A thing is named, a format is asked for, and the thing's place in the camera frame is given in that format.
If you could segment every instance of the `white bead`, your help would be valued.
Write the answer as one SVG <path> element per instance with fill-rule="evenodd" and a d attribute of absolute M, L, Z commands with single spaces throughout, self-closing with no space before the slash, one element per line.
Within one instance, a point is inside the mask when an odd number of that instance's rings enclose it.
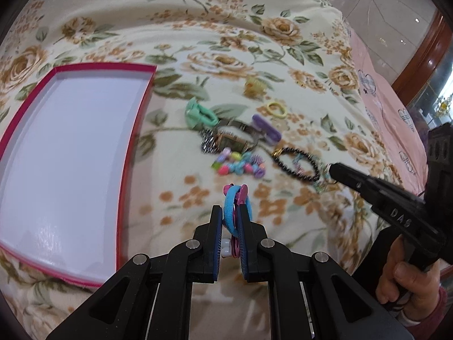
<path fill-rule="evenodd" d="M 221 247 L 222 248 L 227 248 L 227 247 L 230 247 L 230 244 L 231 244 L 231 240 L 230 239 L 223 238 L 222 239 L 222 243 L 221 243 Z"/>
<path fill-rule="evenodd" d="M 220 251 L 220 255 L 223 258 L 231 257 L 231 248 L 230 247 L 222 248 L 221 251 Z"/>

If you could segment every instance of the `yellow hair tie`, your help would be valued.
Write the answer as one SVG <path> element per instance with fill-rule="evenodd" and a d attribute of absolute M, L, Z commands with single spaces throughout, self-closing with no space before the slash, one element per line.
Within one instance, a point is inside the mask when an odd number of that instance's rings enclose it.
<path fill-rule="evenodd" d="M 271 106 L 277 107 L 280 110 L 280 112 L 273 111 L 270 108 Z M 266 105 L 266 109 L 267 109 L 267 112 L 269 112 L 272 116 L 274 116 L 276 118 L 279 118 L 279 119 L 284 119 L 288 115 L 288 112 L 286 111 L 286 108 L 282 104 L 280 104 L 278 102 L 269 102 Z"/>

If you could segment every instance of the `brown wooden frame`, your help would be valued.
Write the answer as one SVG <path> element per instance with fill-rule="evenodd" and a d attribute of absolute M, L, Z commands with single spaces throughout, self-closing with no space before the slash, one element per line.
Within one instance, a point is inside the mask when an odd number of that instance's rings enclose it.
<path fill-rule="evenodd" d="M 450 27 L 437 11 L 414 57 L 392 85 L 404 106 L 412 101 L 431 78 L 434 69 L 447 51 L 452 36 Z"/>

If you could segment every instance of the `blue bead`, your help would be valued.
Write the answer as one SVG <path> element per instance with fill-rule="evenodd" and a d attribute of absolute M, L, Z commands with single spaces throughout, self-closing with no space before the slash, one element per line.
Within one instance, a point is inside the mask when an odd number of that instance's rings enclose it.
<path fill-rule="evenodd" d="M 245 152 L 242 155 L 242 160 L 245 161 L 245 162 L 249 162 L 251 157 L 252 157 L 252 152 Z"/>

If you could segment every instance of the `floral bedsheet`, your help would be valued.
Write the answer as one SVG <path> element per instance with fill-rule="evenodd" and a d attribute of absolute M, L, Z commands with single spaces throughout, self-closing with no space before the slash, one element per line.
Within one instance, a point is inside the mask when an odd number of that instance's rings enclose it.
<path fill-rule="evenodd" d="M 248 184 L 254 220 L 270 237 L 299 253 L 326 251 L 350 273 L 382 227 L 357 193 L 336 184 L 317 194 L 274 167 L 264 149 L 263 179 L 217 175 L 215 157 L 201 153 L 199 135 L 185 125 L 193 97 L 222 117 L 250 122 L 260 113 L 282 132 L 282 145 L 400 183 L 359 95 L 347 27 L 327 0 L 30 0 L 0 55 L 2 134 L 56 65 L 158 66 L 133 169 L 124 259 L 165 254 L 191 238 L 231 182 Z M 266 90 L 245 96 L 248 77 Z M 266 112 L 271 100 L 286 106 L 286 119 Z M 0 266 L 0 289 L 34 339 L 45 339 L 93 291 L 7 252 L 0 251 Z M 194 338 L 267 339 L 269 329 L 266 286 L 245 283 L 239 260 L 221 260 L 216 285 L 194 286 Z"/>

